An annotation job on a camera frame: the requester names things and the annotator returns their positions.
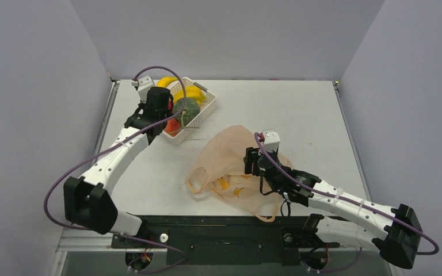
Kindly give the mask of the yellow fruit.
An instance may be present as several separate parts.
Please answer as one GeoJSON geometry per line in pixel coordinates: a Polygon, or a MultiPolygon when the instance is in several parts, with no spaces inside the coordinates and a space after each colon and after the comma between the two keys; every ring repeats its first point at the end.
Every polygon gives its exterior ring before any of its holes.
{"type": "Polygon", "coordinates": [[[167,88],[171,83],[175,81],[178,81],[178,78],[174,76],[164,76],[157,82],[157,86],[167,88]]]}

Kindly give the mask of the fake peach orange red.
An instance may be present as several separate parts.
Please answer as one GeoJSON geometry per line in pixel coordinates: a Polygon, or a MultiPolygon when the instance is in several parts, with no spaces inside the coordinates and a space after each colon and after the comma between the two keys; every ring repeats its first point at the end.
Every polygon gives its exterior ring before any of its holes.
{"type": "Polygon", "coordinates": [[[181,124],[176,119],[171,119],[167,122],[165,129],[163,130],[168,135],[176,136],[181,130],[181,124]]]}

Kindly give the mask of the fake green netted melon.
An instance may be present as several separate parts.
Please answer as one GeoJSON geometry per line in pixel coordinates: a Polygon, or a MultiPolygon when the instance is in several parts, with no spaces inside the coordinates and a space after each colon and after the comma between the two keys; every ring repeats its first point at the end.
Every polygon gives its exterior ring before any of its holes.
{"type": "Polygon", "coordinates": [[[187,126],[201,112],[200,104],[192,98],[182,98],[173,105],[173,113],[179,113],[176,120],[187,126]]]}

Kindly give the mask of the fake yellow banana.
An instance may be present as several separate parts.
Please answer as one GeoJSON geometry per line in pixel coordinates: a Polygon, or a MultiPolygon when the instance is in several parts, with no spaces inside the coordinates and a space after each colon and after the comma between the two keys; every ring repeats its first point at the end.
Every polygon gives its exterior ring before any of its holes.
{"type": "MultiPolygon", "coordinates": [[[[198,104],[206,101],[205,94],[197,86],[187,86],[186,96],[188,98],[194,99],[195,101],[197,101],[198,104]]],[[[184,98],[183,89],[181,89],[178,93],[175,93],[175,95],[173,96],[173,103],[175,104],[177,101],[179,101],[182,98],[184,98]]]]}

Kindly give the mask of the translucent orange plastic bag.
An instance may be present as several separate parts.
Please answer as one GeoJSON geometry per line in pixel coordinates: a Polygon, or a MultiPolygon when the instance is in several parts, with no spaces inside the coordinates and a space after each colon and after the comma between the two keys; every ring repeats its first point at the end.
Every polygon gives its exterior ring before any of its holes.
{"type": "Polygon", "coordinates": [[[247,148],[257,144],[242,125],[230,126],[207,142],[187,173],[185,184],[192,194],[217,198],[247,211],[265,223],[275,221],[283,198],[260,192],[260,177],[245,173],[247,148]]]}

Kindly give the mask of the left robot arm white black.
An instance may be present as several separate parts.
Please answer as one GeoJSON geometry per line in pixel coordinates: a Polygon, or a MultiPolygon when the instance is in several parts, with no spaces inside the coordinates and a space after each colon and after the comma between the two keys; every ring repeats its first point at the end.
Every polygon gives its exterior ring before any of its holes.
{"type": "Polygon", "coordinates": [[[113,190],[132,161],[165,129],[172,115],[170,90],[153,86],[135,113],[128,117],[106,154],[80,177],[69,177],[63,186],[64,211],[68,221],[100,234],[122,233],[134,247],[148,242],[142,220],[119,210],[113,190]]]}

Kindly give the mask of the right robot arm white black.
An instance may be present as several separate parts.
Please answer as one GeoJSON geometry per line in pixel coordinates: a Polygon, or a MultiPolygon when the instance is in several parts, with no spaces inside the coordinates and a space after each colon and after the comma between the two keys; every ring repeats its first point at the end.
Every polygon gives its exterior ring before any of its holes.
{"type": "Polygon", "coordinates": [[[261,178],[270,190],[287,203],[330,212],[341,220],[312,214],[302,229],[303,241],[315,246],[319,242],[351,244],[379,253],[388,263],[412,269],[421,241],[421,224],[413,208],[375,204],[338,189],[319,177],[274,165],[258,148],[248,147],[243,159],[245,174],[261,178]]]}

